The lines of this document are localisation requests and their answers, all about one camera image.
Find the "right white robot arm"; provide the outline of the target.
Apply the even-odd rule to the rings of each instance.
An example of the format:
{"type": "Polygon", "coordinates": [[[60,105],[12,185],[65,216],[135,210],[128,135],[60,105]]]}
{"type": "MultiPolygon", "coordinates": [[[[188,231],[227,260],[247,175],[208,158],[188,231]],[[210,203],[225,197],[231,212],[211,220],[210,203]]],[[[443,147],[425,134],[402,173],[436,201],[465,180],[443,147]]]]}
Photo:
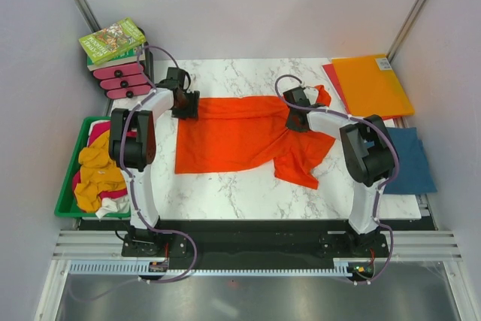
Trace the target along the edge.
{"type": "Polygon", "coordinates": [[[346,169],[354,181],[349,227],[344,237],[346,251],[361,256],[371,248],[369,233],[380,222],[380,196],[386,182],[397,177],[399,158],[383,119],[373,114],[358,118],[329,107],[312,104],[307,89],[298,86],[280,94],[288,105],[286,127],[296,132],[318,132],[341,142],[346,169]]]}

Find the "orange t shirt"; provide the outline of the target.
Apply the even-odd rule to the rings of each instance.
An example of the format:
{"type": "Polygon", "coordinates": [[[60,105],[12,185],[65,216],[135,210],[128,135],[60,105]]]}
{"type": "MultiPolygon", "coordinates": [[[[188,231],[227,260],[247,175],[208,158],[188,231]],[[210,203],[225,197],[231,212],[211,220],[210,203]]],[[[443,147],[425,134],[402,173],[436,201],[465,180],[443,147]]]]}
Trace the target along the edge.
{"type": "Polygon", "coordinates": [[[276,178],[317,189],[312,171],[335,139],[286,128],[288,113],[273,95],[201,99],[198,119],[178,123],[175,173],[245,171],[273,162],[276,178]]]}

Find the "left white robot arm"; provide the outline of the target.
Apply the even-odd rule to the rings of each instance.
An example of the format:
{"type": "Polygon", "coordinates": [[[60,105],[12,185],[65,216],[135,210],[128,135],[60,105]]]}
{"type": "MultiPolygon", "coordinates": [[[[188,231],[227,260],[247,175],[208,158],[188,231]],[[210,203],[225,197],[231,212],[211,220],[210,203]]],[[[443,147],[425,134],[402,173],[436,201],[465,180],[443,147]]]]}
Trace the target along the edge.
{"type": "Polygon", "coordinates": [[[189,91],[191,77],[182,68],[170,67],[166,78],[131,109],[115,108],[110,115],[109,156],[120,168],[130,198],[131,225],[148,229],[139,247],[149,256],[165,247],[162,234],[153,231],[159,221],[151,168],[156,157],[156,121],[166,112],[180,120],[198,119],[199,91],[189,91]]]}

